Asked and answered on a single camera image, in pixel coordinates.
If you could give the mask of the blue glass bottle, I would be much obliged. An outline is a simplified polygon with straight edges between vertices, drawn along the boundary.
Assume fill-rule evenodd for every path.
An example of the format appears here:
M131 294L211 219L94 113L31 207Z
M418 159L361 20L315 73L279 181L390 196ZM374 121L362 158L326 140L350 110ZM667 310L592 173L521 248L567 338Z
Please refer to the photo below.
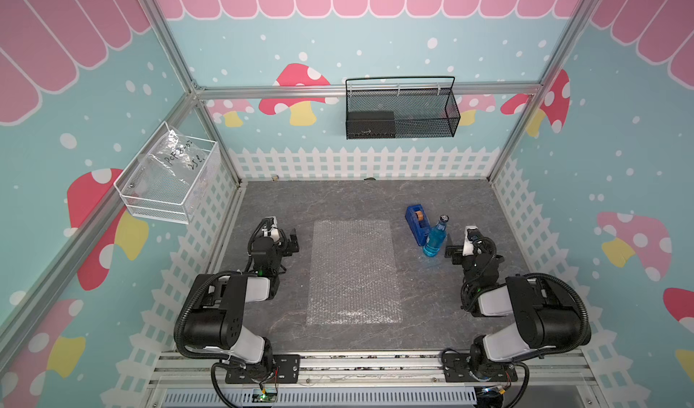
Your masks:
M447 237L447 225L450 218L447 215L441 215L437 225L432 227L428 233L428 238L423 246L423 253L428 257L435 257L441 247L444 245Z

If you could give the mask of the clear bubble wrap sheet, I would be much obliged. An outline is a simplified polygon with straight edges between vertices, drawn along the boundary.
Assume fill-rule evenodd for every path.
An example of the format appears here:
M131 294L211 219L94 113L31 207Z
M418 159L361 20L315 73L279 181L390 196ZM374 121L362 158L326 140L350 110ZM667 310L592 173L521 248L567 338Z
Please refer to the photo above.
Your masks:
M386 220L314 223L307 324L402 321L397 265Z

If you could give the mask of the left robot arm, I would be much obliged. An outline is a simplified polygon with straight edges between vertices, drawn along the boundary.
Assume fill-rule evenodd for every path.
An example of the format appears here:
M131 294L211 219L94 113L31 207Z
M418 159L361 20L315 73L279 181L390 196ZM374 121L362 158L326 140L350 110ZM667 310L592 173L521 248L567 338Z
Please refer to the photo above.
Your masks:
M296 384L299 355L276 355L271 342L243 323L250 303L271 301L286 269L281 263L299 251L295 231L256 234L250 242L247 272L224 271L195 278L173 331L177 351L187 358L211 359L229 385Z

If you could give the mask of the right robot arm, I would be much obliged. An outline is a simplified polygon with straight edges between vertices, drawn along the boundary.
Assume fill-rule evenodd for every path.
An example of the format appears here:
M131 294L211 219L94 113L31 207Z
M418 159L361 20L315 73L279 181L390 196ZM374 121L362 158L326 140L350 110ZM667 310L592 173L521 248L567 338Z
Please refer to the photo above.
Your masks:
M587 306L562 279L531 272L500 281L504 257L486 236L446 242L445 256L463 269L461 309L476 318L513 318L493 334L478 336L468 352L444 349L440 361L447 382L517 379L519 363L564 354L591 341Z

